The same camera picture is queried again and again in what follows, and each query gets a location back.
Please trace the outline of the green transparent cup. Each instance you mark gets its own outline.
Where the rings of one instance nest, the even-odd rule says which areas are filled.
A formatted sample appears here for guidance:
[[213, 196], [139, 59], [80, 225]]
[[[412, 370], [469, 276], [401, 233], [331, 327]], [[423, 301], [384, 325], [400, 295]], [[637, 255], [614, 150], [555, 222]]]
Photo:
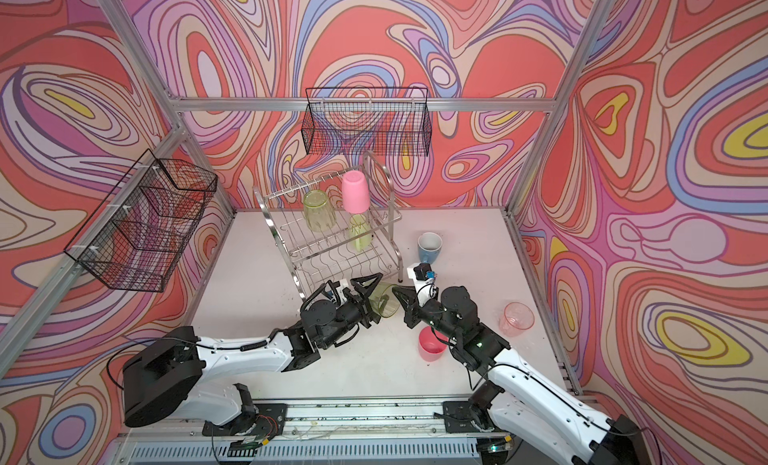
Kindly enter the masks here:
[[394, 287], [391, 283], [380, 283], [369, 297], [372, 310], [381, 318], [391, 318], [401, 308], [393, 294]]
[[304, 196], [303, 214], [312, 232], [329, 231], [336, 225], [335, 210], [330, 198], [322, 190], [311, 190]]

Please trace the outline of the light green ceramic mug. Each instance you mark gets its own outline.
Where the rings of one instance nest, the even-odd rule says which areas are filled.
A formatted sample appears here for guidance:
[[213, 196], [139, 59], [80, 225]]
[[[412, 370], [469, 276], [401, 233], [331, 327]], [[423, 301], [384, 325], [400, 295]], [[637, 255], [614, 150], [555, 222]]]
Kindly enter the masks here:
[[367, 250], [373, 240], [373, 232], [364, 214], [355, 214], [350, 217], [348, 234], [351, 239], [350, 244], [357, 252]]

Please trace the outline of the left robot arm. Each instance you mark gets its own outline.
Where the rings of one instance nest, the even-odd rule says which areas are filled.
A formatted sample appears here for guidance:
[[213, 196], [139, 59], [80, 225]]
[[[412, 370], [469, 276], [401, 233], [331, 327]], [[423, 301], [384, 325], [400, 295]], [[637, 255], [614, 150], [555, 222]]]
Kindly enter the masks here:
[[122, 367], [125, 425], [196, 419], [230, 435], [244, 432], [258, 411], [248, 387], [225, 378], [301, 370], [321, 351], [348, 343], [379, 322], [370, 297], [382, 278], [374, 273], [325, 282], [302, 302], [297, 323], [266, 337], [213, 339], [183, 326], [151, 340]]

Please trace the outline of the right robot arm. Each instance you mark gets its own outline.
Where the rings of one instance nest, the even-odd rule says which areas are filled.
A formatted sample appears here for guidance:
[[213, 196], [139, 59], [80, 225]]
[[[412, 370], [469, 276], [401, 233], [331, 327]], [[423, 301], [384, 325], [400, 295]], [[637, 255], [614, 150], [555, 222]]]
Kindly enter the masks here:
[[451, 355], [483, 383], [468, 406], [477, 428], [509, 432], [558, 464], [648, 464], [641, 428], [612, 419], [539, 373], [509, 342], [481, 322], [463, 286], [436, 293], [429, 285], [397, 286], [405, 324], [430, 326]]

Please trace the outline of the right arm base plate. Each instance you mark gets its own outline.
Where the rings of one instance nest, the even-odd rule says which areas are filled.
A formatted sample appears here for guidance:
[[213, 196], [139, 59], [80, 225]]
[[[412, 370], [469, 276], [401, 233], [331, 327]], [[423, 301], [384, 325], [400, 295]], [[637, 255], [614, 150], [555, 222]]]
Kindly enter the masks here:
[[488, 411], [469, 401], [444, 401], [442, 411], [434, 412], [433, 418], [442, 420], [449, 434], [492, 433], [497, 430]]

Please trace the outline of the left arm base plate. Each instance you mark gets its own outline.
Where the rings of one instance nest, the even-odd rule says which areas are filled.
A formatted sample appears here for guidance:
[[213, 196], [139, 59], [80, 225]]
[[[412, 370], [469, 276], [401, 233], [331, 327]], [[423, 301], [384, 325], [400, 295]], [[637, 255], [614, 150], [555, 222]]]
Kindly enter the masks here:
[[242, 412], [225, 425], [206, 421], [202, 435], [205, 437], [255, 436], [274, 438], [285, 427], [288, 405], [285, 403], [257, 403], [253, 411]]

